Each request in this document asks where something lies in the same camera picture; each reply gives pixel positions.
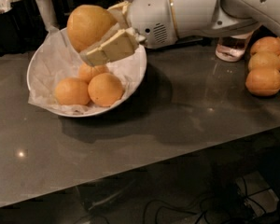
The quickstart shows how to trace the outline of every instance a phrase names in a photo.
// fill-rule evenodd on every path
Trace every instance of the cable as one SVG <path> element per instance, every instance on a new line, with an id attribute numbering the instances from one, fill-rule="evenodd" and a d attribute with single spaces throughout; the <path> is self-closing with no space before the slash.
<path id="1" fill-rule="evenodd" d="M 193 201 L 191 201 L 188 205 L 184 206 L 184 207 L 176 207 L 176 206 L 173 206 L 172 204 L 170 203 L 167 203 L 163 200 L 160 200 L 160 199 L 153 199 L 151 201 L 149 201 L 145 207 L 144 207 L 144 211 L 143 211 L 143 214 L 142 214 L 142 224 L 146 224 L 146 215 L 147 215 L 147 210 L 149 208 L 149 206 L 152 204 L 152 203 L 164 203 L 165 205 L 167 205 L 167 208 L 174 208 L 174 209 L 178 209 L 178 210 L 184 210 L 184 211 L 187 211 L 189 210 L 190 208 L 194 207 L 197 202 L 199 201 L 199 199 L 204 196 L 205 194 L 211 194 L 210 191 L 207 191 L 207 192 L 203 192 L 201 193 L 200 195 L 198 195 L 197 197 L 194 198 Z"/>
<path id="2" fill-rule="evenodd" d="M 244 179 L 243 176 L 241 178 L 243 180 L 244 187 L 245 187 L 245 198 L 247 198 L 252 203 L 256 204 L 262 210 L 263 214 L 266 214 L 267 211 L 264 209 L 264 207 L 262 205 L 260 205 L 258 202 L 256 202 L 254 199 L 250 198 L 250 196 L 248 196 L 248 189 L 247 189 L 247 185 L 246 185 L 245 179 Z"/>
<path id="3" fill-rule="evenodd" d="M 201 215 L 197 218 L 197 220 L 195 221 L 195 224 L 199 224 L 200 220 L 204 217 L 204 215 L 205 215 L 206 212 L 207 212 L 207 211 L 202 212 L 202 214 L 201 214 Z"/>
<path id="4" fill-rule="evenodd" d="M 87 218 L 87 220 L 89 220 L 89 221 L 93 221 L 93 220 L 95 220 L 96 218 L 101 218 L 101 219 L 103 219 L 103 220 L 105 221 L 106 224 L 110 224 L 109 220 L 108 220 L 106 217 L 100 216 L 100 215 L 96 215 L 96 216 L 94 216 L 94 217 L 91 217 L 90 214 L 87 214 L 87 215 L 85 215 L 85 216 L 79 218 L 79 219 L 78 219 L 77 221 L 75 221 L 73 224 L 78 224 L 78 223 L 79 223 L 80 221 L 82 221 L 84 218 Z"/>
<path id="5" fill-rule="evenodd" d="M 194 212 L 191 212 L 191 211 L 187 211 L 187 210 L 183 210 L 183 209 L 180 209 L 180 208 L 172 208 L 172 207 L 167 207 L 167 206 L 161 206 L 158 208 L 157 212 L 156 212 L 156 215 L 155 215 L 155 224 L 158 224 L 158 215 L 159 215 L 159 212 L 162 210 L 162 209 L 168 209 L 168 210 L 171 210 L 171 211 L 175 211 L 175 212 L 179 212 L 179 213 L 187 213 L 187 214 L 191 214 L 191 215 L 197 215 L 197 213 L 194 213 Z"/>
<path id="6" fill-rule="evenodd" d="M 206 212 L 204 213 L 204 220 L 205 220 L 206 224 L 211 224 L 211 223 L 208 221 L 208 219 L 206 218 Z"/>

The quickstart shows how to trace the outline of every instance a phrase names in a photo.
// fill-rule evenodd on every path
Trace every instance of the table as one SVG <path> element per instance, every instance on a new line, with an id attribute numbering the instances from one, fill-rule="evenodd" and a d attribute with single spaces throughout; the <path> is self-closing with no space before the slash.
<path id="1" fill-rule="evenodd" d="M 31 52 L 0 57 L 0 207 L 280 127 L 280 93 L 252 96 L 215 47 L 149 50 L 136 93 L 83 119 L 28 104 Z"/>

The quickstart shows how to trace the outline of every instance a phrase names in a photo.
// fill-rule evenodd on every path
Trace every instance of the paper liner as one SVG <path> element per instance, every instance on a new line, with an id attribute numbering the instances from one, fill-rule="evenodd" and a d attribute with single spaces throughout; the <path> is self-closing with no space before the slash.
<path id="1" fill-rule="evenodd" d="M 59 105 L 54 97 L 58 82 L 66 77 L 77 77 L 82 60 L 73 49 L 66 29 L 49 31 L 42 46 L 30 61 L 27 71 L 28 103 L 67 117 L 87 117 L 104 113 L 129 98 L 141 83 L 147 68 L 145 49 L 139 47 L 133 56 L 107 63 L 110 73 L 117 76 L 124 87 L 122 98 L 110 107 L 88 105 Z"/>

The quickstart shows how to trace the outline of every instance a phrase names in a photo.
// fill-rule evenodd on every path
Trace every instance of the water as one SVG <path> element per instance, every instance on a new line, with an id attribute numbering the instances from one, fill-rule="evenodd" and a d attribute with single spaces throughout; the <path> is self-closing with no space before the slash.
<path id="1" fill-rule="evenodd" d="M 239 61 L 245 54 L 250 37 L 251 34 L 221 37 L 217 42 L 216 56 L 227 62 Z"/>
<path id="2" fill-rule="evenodd" d="M 237 62 L 245 54 L 245 49 L 235 49 L 217 44 L 216 56 L 227 62 Z"/>

